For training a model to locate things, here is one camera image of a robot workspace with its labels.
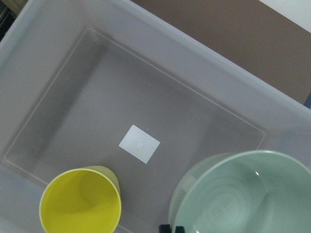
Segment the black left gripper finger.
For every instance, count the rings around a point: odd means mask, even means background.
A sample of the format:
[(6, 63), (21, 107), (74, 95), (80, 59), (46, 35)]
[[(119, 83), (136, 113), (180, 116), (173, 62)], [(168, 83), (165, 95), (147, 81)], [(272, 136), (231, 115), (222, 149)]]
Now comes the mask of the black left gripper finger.
[(184, 233), (183, 226), (176, 226), (173, 230), (169, 224), (159, 225), (159, 233)]

